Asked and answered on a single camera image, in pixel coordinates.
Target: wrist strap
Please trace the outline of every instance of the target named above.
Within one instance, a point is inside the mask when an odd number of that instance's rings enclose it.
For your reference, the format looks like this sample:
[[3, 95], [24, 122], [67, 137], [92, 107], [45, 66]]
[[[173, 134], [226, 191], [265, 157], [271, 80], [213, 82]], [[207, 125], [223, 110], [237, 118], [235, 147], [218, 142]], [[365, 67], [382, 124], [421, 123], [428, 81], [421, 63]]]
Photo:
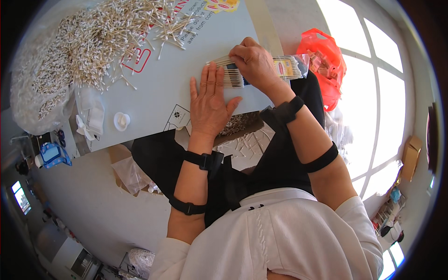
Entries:
[[289, 135], [286, 124], [296, 119], [296, 113], [304, 105], [303, 100], [296, 96], [289, 102], [280, 104], [277, 108], [266, 107], [260, 112], [260, 117], [276, 133]]
[[205, 153], [199, 155], [190, 151], [184, 153], [184, 160], [199, 165], [201, 170], [207, 170], [209, 179], [213, 178], [218, 172], [223, 158], [224, 154], [217, 151], [212, 151], [211, 155]]
[[184, 160], [199, 165], [201, 170], [211, 170], [212, 162], [211, 155], [209, 154], [198, 155], [190, 151], [185, 151]]
[[183, 212], [185, 215], [196, 215], [205, 213], [207, 205], [194, 205], [191, 202], [182, 202], [175, 198], [174, 195], [169, 199], [169, 203], [174, 209]]
[[286, 125], [296, 119], [296, 113], [303, 105], [303, 100], [296, 96], [291, 101], [280, 104], [273, 113], [281, 125]]
[[321, 155], [318, 159], [315, 159], [310, 163], [304, 164], [303, 168], [307, 173], [316, 172], [333, 162], [338, 154], [339, 151], [337, 150], [336, 144], [333, 142], [333, 146], [328, 149], [325, 154]]

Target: white sweater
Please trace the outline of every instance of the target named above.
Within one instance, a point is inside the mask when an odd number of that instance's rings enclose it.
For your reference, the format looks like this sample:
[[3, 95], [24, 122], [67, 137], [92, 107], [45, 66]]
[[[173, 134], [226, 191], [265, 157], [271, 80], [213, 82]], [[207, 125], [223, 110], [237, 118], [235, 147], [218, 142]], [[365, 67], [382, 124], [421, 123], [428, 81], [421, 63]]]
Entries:
[[358, 196], [336, 211], [294, 188], [260, 192], [240, 204], [191, 245], [163, 239], [151, 280], [265, 280], [267, 269], [300, 280], [377, 280], [383, 270], [381, 246]]

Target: white plastic container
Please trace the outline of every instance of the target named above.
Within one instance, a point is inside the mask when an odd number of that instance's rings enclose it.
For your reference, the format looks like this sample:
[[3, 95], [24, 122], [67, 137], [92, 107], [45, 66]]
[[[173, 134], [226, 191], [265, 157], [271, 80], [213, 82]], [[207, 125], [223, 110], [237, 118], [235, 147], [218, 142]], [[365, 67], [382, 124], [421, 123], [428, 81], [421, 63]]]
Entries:
[[131, 118], [128, 114], [118, 112], [113, 117], [113, 124], [118, 131], [125, 131], [128, 125], [131, 123]]

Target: finger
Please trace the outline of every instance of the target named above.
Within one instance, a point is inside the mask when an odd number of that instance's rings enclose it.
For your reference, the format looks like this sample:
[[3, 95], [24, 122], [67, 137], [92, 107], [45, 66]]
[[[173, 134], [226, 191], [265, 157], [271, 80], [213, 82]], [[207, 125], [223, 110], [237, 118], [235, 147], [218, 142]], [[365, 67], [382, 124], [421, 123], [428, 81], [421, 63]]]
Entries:
[[243, 59], [247, 56], [249, 48], [242, 46], [242, 45], [236, 45], [233, 47], [233, 49], [230, 50], [230, 52], [228, 53], [229, 57], [232, 56], [240, 56]]
[[198, 97], [198, 90], [196, 89], [196, 79], [194, 77], [190, 78], [190, 97], [191, 101]]
[[224, 67], [222, 66], [216, 71], [215, 95], [224, 98]]
[[208, 79], [207, 79], [207, 91], [205, 95], [214, 95], [216, 85], [216, 63], [214, 61], [210, 62], [208, 66]]
[[241, 102], [241, 100], [243, 100], [243, 98], [241, 96], [238, 96], [238, 97], [232, 98], [232, 100], [230, 100], [227, 103], [226, 109], [227, 109], [227, 119], [228, 120], [230, 120], [230, 118], [232, 117], [233, 112], [238, 107], [238, 104]]
[[199, 96], [205, 95], [207, 91], [208, 65], [202, 68], [201, 82], [199, 83]]
[[244, 38], [244, 40], [241, 42], [240, 45], [245, 46], [245, 47], [253, 47], [253, 46], [258, 46], [258, 43], [252, 37], [246, 37], [246, 38]]
[[242, 59], [239, 56], [231, 56], [230, 60], [235, 63], [235, 65], [239, 68], [239, 69], [243, 69], [244, 66], [246, 65], [246, 63], [244, 62], [244, 59]]

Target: white table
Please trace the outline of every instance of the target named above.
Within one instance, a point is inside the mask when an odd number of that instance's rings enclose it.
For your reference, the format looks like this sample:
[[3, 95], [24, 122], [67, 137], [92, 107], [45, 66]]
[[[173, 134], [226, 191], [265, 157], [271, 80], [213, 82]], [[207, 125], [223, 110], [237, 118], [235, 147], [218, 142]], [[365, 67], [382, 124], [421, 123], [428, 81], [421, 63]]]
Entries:
[[[182, 11], [191, 13], [190, 8], [194, 5], [198, 7], [201, 3], [203, 2], [199, 0], [190, 0]], [[260, 44], [273, 56], [283, 54], [264, 2], [242, 0], [238, 10], [233, 13], [210, 14], [202, 9], [199, 13], [201, 12], [205, 13], [205, 17], [199, 18], [197, 24], [191, 24], [198, 35], [193, 38], [191, 44], [187, 42], [192, 37], [185, 38], [187, 48], [185, 51], [166, 44], [161, 59], [157, 60], [161, 42], [152, 41], [155, 34], [148, 35], [147, 38], [151, 43], [156, 42], [153, 43], [156, 50], [153, 51], [148, 44], [143, 45], [139, 51], [142, 52], [140, 62], [135, 64], [135, 56], [123, 67], [125, 76], [137, 90], [126, 86], [125, 81], [121, 79], [101, 95], [105, 108], [104, 133], [96, 140], [85, 139], [86, 143], [83, 143], [83, 138], [76, 135], [77, 127], [74, 127], [76, 113], [88, 123], [89, 112], [81, 111], [78, 91], [75, 90], [77, 107], [72, 113], [70, 123], [64, 125], [70, 127], [72, 131], [72, 134], [66, 133], [66, 138], [69, 138], [66, 140], [69, 155], [77, 157], [89, 151], [97, 151], [168, 129], [186, 126], [190, 120], [190, 76], [195, 76], [199, 81], [201, 69], [207, 61], [228, 54], [229, 50], [246, 36], [258, 38]], [[262, 110], [272, 104], [269, 98], [253, 86], [245, 86], [244, 89], [225, 89], [226, 101], [236, 96], [242, 96], [243, 100], [234, 114]], [[113, 117], [117, 112], [126, 113], [131, 118], [131, 123], [124, 132], [118, 131], [113, 124]], [[70, 139], [72, 137], [77, 138], [77, 141], [74, 139], [72, 141]]]

